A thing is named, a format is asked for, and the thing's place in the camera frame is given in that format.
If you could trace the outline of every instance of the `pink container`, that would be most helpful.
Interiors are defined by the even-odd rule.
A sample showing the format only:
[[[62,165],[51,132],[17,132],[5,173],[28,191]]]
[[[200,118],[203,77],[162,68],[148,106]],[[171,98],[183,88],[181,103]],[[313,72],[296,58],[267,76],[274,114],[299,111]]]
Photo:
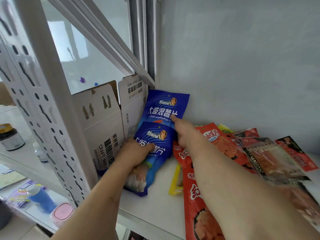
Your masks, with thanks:
[[[50,217],[57,227],[62,227],[64,222],[70,218],[73,212],[73,207],[68,202],[64,202],[53,210]]]

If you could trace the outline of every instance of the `blue snack bag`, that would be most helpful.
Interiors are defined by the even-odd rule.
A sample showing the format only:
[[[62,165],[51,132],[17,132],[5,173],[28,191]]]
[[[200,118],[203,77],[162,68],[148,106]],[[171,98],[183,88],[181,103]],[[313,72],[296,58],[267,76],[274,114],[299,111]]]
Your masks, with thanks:
[[[142,123],[134,139],[142,146],[154,143],[155,148],[131,170],[124,185],[126,190],[141,197],[148,194],[148,187],[153,183],[156,172],[172,154],[176,136],[176,131],[169,126],[146,121]]]
[[[161,90],[149,90],[146,106],[138,128],[144,121],[155,122],[174,128],[170,116],[174,114],[182,119],[186,111],[190,94],[165,92]]]

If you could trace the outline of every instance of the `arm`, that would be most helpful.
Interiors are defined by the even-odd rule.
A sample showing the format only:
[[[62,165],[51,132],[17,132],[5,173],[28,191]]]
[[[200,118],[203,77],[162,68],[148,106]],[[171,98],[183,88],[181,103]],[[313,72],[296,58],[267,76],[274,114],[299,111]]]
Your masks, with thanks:
[[[191,155],[203,200],[226,239],[319,239],[275,188],[226,157],[190,122],[171,120],[179,144]]]
[[[125,181],[132,168],[141,163],[154,147],[153,143],[140,146],[129,138],[89,196],[51,239],[113,240]]]

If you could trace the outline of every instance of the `glass pane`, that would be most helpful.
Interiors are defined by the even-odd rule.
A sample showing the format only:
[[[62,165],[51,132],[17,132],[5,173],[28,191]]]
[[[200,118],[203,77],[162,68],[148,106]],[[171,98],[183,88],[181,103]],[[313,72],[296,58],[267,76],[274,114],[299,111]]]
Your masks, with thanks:
[[[112,27],[130,48],[129,0],[93,0]]]
[[[124,77],[53,5],[41,0],[71,94]]]

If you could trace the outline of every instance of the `hand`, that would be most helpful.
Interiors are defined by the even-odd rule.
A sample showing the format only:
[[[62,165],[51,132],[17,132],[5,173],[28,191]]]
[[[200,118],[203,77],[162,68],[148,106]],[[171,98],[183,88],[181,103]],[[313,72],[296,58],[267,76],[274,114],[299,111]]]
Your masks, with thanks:
[[[120,151],[117,154],[116,160],[121,160],[124,165],[129,165],[131,169],[139,165],[148,155],[148,153],[155,148],[154,143],[141,146],[132,137],[124,142]]]
[[[192,123],[179,119],[174,114],[170,118],[174,122],[174,129],[178,133],[179,145],[188,148],[190,141],[194,138],[194,134],[198,133],[198,131]]]

